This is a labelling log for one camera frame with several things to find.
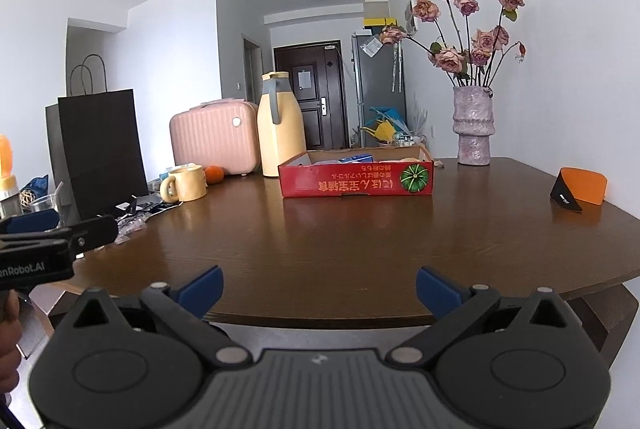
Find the doorway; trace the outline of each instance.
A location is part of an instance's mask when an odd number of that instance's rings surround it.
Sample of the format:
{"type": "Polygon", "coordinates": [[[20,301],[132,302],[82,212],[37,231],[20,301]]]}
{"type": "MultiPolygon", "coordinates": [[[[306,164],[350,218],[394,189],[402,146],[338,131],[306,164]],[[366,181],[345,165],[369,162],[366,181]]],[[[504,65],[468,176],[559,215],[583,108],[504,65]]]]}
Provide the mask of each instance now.
{"type": "Polygon", "coordinates": [[[244,45],[244,89],[248,102],[260,103],[262,95],[262,49],[242,38],[244,45]]]}
{"type": "Polygon", "coordinates": [[[340,41],[274,48],[277,72],[289,73],[309,150],[348,146],[340,41]]]}

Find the pink textured vase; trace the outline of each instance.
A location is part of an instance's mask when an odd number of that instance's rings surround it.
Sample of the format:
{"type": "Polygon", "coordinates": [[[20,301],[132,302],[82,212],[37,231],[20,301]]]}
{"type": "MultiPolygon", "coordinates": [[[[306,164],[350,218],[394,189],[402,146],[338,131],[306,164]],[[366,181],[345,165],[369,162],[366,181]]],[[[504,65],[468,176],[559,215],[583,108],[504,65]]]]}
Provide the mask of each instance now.
{"type": "Polygon", "coordinates": [[[453,88],[453,132],[458,133],[458,163],[489,165],[489,137],[495,134],[494,102],[485,88],[453,88]]]}

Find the gripper logo text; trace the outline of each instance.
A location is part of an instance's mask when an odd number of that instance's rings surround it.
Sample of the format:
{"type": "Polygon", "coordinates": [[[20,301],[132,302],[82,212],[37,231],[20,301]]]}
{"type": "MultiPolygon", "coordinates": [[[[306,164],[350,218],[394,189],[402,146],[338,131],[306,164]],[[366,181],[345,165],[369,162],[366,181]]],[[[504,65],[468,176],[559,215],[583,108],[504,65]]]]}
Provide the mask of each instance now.
{"type": "Polygon", "coordinates": [[[25,275],[34,272],[44,272],[44,261],[38,261],[37,263],[29,263],[25,266],[6,266],[0,269],[0,277],[10,277],[14,275],[25,275]]]}

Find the yellow thermos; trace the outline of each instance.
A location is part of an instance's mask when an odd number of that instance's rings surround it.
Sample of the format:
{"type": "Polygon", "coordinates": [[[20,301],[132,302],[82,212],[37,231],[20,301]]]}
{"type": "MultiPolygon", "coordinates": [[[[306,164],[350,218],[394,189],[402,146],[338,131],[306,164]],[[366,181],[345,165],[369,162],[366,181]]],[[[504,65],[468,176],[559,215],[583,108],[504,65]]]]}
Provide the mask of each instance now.
{"type": "Polygon", "coordinates": [[[278,165],[306,151],[302,111],[291,91],[287,72],[262,76],[258,138],[265,176],[278,176],[278,165]]]}

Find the wooden table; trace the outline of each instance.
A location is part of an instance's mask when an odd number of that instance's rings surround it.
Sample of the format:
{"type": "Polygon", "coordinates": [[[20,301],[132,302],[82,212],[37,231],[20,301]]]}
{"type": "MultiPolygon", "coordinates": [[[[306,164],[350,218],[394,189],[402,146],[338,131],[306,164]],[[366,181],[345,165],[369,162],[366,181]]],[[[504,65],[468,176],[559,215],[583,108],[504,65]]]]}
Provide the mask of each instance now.
{"type": "Polygon", "coordinates": [[[612,361],[638,308],[621,283],[640,275],[640,221],[609,203],[564,210],[549,199],[554,176],[509,158],[444,163],[432,197],[283,200],[276,179],[230,177],[125,244],[87,253],[65,287],[180,287],[220,265],[225,292],[210,320],[388,328],[433,321],[414,289],[432,265],[507,296],[555,288],[612,361]]]}

